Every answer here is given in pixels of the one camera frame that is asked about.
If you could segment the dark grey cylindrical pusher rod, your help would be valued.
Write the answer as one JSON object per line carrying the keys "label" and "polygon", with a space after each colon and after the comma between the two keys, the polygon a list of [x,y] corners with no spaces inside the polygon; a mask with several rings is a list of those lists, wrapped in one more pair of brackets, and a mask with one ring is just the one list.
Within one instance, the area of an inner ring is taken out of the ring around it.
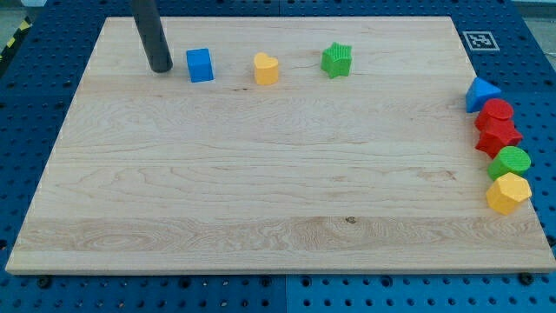
{"label": "dark grey cylindrical pusher rod", "polygon": [[173,61],[155,0],[131,0],[130,9],[142,41],[149,67],[155,73],[168,72]]}

